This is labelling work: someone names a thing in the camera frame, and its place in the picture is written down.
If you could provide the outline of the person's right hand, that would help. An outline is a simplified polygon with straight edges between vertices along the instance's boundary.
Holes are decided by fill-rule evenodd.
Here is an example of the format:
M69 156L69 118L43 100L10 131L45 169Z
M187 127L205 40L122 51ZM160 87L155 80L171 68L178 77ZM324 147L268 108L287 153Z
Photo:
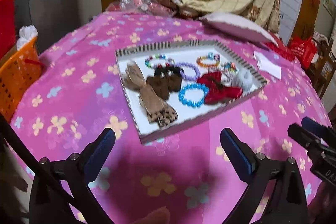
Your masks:
M335 186L321 182L308 206L309 223L336 224Z

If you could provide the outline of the person's left hand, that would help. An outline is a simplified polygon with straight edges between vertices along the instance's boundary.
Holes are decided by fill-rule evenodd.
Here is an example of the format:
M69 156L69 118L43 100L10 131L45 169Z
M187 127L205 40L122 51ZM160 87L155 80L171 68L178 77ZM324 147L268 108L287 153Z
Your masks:
M168 224L170 221L170 212L166 207L152 211L142 219L138 219L132 224Z

